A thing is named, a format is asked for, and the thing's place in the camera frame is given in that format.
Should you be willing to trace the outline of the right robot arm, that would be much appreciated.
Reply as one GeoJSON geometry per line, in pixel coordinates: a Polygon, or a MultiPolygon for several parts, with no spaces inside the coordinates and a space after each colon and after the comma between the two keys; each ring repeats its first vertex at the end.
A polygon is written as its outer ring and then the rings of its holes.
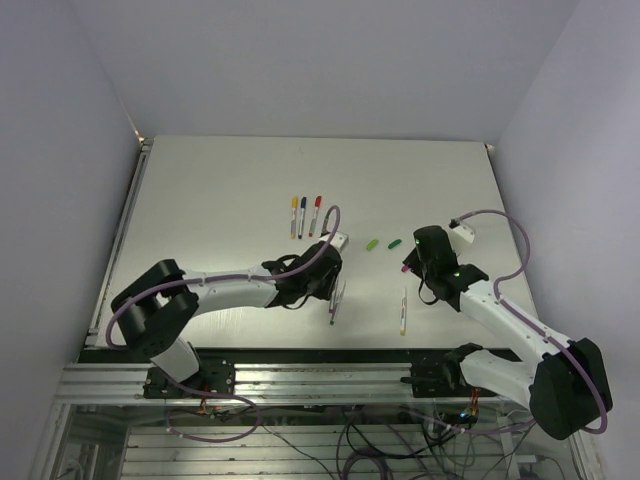
{"type": "Polygon", "coordinates": [[[459,396],[471,388],[488,390],[528,409],[549,436],[564,440],[594,421],[604,423],[613,407],[599,347],[572,340],[500,296],[488,275],[461,264],[440,226],[413,233],[405,260],[436,302],[444,302],[502,340],[515,359],[501,358],[467,343],[442,361],[442,387],[459,396]]]}

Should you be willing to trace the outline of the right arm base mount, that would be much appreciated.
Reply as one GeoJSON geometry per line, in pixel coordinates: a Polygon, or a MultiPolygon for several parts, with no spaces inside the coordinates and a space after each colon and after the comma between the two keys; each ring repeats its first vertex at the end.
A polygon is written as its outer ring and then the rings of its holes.
{"type": "Polygon", "coordinates": [[[400,382],[409,385],[414,398],[471,395],[473,387],[464,379],[461,363],[483,347],[467,343],[449,351],[431,351],[411,365],[409,374],[400,382]]]}

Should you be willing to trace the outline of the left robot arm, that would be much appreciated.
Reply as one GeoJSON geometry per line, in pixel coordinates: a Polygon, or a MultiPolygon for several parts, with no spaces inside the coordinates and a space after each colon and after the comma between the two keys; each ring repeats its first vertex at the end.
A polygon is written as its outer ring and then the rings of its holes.
{"type": "Polygon", "coordinates": [[[301,255],[217,274],[162,260],[112,301],[105,341],[150,361],[178,395],[192,397],[214,385],[195,348],[181,337],[193,318],[240,307],[297,310],[310,298],[334,304],[347,244],[345,234],[325,235],[301,255]]]}

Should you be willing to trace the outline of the blue-end white pen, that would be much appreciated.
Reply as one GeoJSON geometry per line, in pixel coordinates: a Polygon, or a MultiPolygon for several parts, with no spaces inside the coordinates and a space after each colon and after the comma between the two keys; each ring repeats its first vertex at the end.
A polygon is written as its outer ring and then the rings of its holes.
{"type": "Polygon", "coordinates": [[[303,236],[305,216],[306,216],[306,208],[301,208],[299,205],[299,215],[298,215],[298,224],[297,224],[298,239],[302,239],[302,236],[303,236]]]}

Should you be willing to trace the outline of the red-end white pen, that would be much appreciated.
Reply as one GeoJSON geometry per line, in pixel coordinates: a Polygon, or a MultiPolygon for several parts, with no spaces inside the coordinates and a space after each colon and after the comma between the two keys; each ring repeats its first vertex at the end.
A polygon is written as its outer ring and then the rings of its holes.
{"type": "Polygon", "coordinates": [[[320,207],[319,208],[313,208],[313,215],[312,215],[312,219],[311,219],[310,226],[309,226],[309,231],[308,231],[308,236],[309,237],[313,237],[314,234],[315,234],[317,220],[318,220],[318,217],[319,217],[320,207]]]}

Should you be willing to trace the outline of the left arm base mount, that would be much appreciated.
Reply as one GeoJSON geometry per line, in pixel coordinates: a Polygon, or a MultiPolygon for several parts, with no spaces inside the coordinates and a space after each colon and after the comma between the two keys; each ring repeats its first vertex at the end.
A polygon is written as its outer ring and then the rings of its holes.
{"type": "Polygon", "coordinates": [[[189,393],[191,390],[232,394],[235,385],[235,368],[223,357],[205,356],[198,371],[176,386],[157,366],[147,372],[143,385],[145,399],[177,400],[199,398],[199,394],[189,393]]]}

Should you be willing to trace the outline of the yellow-end white pen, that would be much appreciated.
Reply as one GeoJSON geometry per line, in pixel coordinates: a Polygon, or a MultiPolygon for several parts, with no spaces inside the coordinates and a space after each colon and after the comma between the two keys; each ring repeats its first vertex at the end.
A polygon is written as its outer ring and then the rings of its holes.
{"type": "Polygon", "coordinates": [[[291,223],[290,223],[290,238],[291,239],[295,239],[296,235],[297,235],[297,212],[298,212],[298,207],[297,208],[292,208],[292,201],[291,201],[291,213],[292,213],[292,217],[291,217],[291,223]]]}

